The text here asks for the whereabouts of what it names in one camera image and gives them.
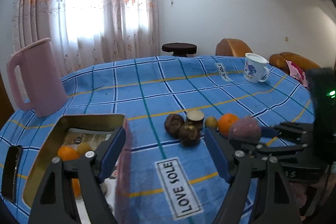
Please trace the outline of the purple passion fruit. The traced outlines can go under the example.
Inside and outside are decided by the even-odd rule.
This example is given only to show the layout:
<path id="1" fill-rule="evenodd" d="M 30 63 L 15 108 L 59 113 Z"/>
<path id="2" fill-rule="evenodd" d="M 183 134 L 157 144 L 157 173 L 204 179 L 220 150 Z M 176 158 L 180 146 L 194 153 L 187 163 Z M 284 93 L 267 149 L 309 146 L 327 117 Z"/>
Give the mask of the purple passion fruit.
<path id="1" fill-rule="evenodd" d="M 260 138 L 261 127 L 252 117 L 239 119 L 230 127 L 228 133 L 228 139 L 259 141 Z"/>

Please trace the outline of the orange fruit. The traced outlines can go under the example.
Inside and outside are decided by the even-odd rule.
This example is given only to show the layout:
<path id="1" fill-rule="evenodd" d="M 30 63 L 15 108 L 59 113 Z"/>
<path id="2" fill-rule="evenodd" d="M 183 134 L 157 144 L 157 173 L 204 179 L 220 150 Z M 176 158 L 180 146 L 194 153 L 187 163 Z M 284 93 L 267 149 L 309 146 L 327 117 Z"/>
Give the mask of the orange fruit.
<path id="1" fill-rule="evenodd" d="M 81 189 L 80 189 L 80 183 L 78 178 L 72 179 L 72 189 L 73 193 L 76 198 L 79 198 L 81 196 Z"/>
<path id="2" fill-rule="evenodd" d="M 238 120 L 239 117 L 231 113 L 227 113 L 221 116 L 221 118 L 218 120 L 219 133 L 223 136 L 228 136 L 231 126 Z"/>
<path id="3" fill-rule="evenodd" d="M 62 161 L 77 160 L 80 158 L 80 154 L 70 146 L 63 145 L 59 148 L 57 156 L 62 159 Z"/>

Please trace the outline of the orange fruit back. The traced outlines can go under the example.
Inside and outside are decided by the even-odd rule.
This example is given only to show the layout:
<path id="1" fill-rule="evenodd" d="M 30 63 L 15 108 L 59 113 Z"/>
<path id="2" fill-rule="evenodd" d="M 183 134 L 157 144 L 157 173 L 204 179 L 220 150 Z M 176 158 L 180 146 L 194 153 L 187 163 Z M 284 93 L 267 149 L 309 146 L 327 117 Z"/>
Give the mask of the orange fruit back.
<path id="1" fill-rule="evenodd" d="M 221 116 L 221 118 L 218 120 L 219 133 L 223 136 L 228 136 L 231 126 L 238 120 L 239 117 L 231 113 L 227 113 Z"/>

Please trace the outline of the small green-brown kiwi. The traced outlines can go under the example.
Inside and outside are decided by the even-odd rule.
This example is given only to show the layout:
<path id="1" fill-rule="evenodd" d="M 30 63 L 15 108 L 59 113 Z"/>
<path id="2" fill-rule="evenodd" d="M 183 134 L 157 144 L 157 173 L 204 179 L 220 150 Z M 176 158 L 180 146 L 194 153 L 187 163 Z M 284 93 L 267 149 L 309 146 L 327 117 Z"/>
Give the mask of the small green-brown kiwi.
<path id="1" fill-rule="evenodd" d="M 207 117 L 205 120 L 205 126 L 216 129 L 218 127 L 218 120 L 215 117 Z"/>

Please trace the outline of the dark brown taro front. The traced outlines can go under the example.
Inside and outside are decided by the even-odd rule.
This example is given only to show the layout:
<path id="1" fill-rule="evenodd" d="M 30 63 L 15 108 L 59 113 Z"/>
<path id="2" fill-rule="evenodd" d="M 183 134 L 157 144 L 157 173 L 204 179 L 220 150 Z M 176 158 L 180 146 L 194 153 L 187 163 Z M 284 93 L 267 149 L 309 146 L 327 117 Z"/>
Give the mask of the dark brown taro front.
<path id="1" fill-rule="evenodd" d="M 192 124 L 187 122 L 181 126 L 178 133 L 179 141 L 186 147 L 195 146 L 199 143 L 201 132 Z"/>

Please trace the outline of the dark brown taro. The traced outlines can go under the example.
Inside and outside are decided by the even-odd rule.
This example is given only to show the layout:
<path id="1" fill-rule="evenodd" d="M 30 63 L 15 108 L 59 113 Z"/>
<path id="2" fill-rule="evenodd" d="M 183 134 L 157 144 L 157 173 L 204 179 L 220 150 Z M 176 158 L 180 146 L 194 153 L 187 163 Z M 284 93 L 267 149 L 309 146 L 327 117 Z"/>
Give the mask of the dark brown taro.
<path id="1" fill-rule="evenodd" d="M 179 114 L 169 114 L 165 120 L 164 127 L 166 132 L 175 139 L 178 139 L 179 130 L 185 123 Z"/>
<path id="2" fill-rule="evenodd" d="M 192 124 L 187 122 L 181 126 L 178 133 L 179 141 L 186 147 L 195 146 L 199 143 L 201 132 Z"/>

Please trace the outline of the pink floral cushion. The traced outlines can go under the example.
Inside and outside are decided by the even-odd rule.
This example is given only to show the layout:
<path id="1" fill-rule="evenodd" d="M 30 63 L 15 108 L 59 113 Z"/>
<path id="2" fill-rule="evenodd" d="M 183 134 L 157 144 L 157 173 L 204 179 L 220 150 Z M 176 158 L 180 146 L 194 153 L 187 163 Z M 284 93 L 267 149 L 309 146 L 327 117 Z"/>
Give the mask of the pink floral cushion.
<path id="1" fill-rule="evenodd" d="M 308 81 L 305 72 L 294 62 L 286 61 L 290 77 L 298 80 L 305 88 L 308 88 Z"/>

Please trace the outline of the gold metal tin box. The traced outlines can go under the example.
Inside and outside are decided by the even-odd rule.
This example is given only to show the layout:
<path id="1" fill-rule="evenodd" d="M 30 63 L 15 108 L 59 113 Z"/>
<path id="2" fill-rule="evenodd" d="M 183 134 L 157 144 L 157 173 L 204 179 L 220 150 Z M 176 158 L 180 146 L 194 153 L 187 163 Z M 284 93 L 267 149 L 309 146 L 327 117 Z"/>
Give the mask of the gold metal tin box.
<path id="1" fill-rule="evenodd" d="M 97 147 L 64 161 L 58 150 L 70 133 L 102 135 Z M 29 223 L 80 223 L 73 179 L 78 179 L 91 223 L 128 223 L 131 131 L 123 114 L 65 115 L 42 145 L 23 198 Z"/>

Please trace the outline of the black smartphone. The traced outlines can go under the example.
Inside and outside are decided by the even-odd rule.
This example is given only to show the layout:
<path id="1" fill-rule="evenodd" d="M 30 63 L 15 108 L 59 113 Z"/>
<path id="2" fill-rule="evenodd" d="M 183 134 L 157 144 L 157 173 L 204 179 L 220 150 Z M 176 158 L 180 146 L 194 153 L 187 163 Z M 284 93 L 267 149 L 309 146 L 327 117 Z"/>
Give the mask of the black smartphone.
<path id="1" fill-rule="evenodd" d="M 12 203 L 15 203 L 17 195 L 17 175 L 22 151 L 21 145 L 11 145 L 3 167 L 1 192 L 3 197 Z"/>

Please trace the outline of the brown leather sofa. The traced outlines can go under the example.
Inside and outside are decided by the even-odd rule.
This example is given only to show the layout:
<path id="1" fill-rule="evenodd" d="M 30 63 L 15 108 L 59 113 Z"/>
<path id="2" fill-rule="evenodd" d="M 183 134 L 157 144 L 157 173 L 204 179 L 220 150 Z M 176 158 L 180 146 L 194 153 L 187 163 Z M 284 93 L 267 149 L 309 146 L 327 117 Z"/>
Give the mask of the brown leather sofa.
<path id="1" fill-rule="evenodd" d="M 288 75 L 291 72 L 297 72 L 303 76 L 307 70 L 320 68 L 318 64 L 306 57 L 291 52 L 273 54 L 269 58 L 269 63 Z"/>

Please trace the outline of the paper leaflet in tin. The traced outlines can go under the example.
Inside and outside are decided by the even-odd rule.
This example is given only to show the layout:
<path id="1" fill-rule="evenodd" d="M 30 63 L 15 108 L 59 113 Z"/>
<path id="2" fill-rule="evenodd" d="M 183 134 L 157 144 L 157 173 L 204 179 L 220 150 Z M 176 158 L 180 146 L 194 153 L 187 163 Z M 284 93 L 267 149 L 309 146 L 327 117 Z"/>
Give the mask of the paper leaflet in tin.
<path id="1" fill-rule="evenodd" d="M 62 146 L 67 145 L 73 149 L 81 143 L 88 143 L 91 150 L 95 150 L 102 141 L 108 140 L 113 131 L 85 130 L 80 128 L 69 128 L 63 139 Z"/>

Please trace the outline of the dark brown taro left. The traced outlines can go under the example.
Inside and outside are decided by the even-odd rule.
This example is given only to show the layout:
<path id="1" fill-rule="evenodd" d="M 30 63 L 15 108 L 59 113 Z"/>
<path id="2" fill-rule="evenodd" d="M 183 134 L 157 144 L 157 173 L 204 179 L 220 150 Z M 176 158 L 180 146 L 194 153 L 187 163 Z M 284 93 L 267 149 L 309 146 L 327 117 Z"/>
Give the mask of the dark brown taro left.
<path id="1" fill-rule="evenodd" d="M 166 132 L 175 139 L 178 139 L 179 130 L 185 123 L 179 114 L 169 114 L 165 120 L 164 127 Z"/>

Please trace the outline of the pink plastic kettle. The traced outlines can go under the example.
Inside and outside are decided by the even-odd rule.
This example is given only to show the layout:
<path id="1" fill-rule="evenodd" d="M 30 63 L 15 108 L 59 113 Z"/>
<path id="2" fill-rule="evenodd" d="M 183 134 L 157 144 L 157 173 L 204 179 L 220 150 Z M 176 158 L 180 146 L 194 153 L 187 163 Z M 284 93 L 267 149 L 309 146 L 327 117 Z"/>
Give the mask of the pink plastic kettle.
<path id="1" fill-rule="evenodd" d="M 29 102 L 21 96 L 15 68 L 19 67 Z M 61 81 L 51 47 L 45 38 L 15 52 L 7 63 L 7 75 L 17 107 L 23 111 L 34 110 L 39 118 L 58 111 L 68 97 Z"/>

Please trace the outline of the dark round stool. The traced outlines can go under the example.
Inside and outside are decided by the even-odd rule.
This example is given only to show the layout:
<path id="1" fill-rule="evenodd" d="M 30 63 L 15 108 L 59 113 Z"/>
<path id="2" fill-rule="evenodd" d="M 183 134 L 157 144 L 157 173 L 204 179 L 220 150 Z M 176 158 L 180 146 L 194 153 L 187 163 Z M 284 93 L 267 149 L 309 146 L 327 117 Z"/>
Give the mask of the dark round stool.
<path id="1" fill-rule="evenodd" d="M 167 43 L 162 46 L 162 51 L 173 53 L 173 56 L 187 57 L 197 53 L 197 46 L 190 43 Z"/>

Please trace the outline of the sheer floral curtain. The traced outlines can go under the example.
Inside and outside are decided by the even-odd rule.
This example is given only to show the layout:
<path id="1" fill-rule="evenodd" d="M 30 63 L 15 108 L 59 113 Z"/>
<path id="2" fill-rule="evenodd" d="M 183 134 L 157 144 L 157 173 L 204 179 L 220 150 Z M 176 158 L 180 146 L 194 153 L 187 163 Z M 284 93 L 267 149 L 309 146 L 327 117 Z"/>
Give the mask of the sheer floral curtain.
<path id="1" fill-rule="evenodd" d="M 62 76 L 159 54 L 157 0 L 14 0 L 13 48 L 50 38 Z"/>

